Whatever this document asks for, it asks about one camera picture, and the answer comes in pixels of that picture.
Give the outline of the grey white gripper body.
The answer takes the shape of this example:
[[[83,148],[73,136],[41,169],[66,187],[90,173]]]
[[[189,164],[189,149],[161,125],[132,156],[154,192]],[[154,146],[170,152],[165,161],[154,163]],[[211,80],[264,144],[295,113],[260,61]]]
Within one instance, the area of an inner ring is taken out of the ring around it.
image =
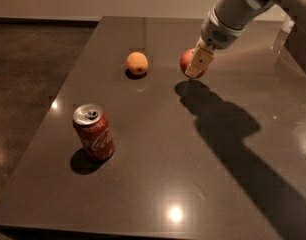
[[[214,6],[201,25],[197,46],[208,50],[230,47],[245,31],[247,16],[241,11]]]

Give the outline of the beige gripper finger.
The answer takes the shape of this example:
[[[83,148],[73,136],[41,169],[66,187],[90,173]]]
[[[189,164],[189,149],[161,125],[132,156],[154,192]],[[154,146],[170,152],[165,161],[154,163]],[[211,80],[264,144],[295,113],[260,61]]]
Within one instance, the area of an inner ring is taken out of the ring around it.
[[[214,53],[204,48],[194,48],[194,54],[189,62],[186,72],[189,75],[197,76],[204,68],[208,68],[214,60]]]

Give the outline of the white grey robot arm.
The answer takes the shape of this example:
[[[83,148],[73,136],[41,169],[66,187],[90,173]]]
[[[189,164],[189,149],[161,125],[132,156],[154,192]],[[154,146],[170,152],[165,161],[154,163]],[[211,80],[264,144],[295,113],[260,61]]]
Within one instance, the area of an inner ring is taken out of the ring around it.
[[[306,35],[306,0],[218,0],[201,25],[192,57],[182,68],[189,78],[200,77],[216,50],[230,47],[257,16],[277,4]]]

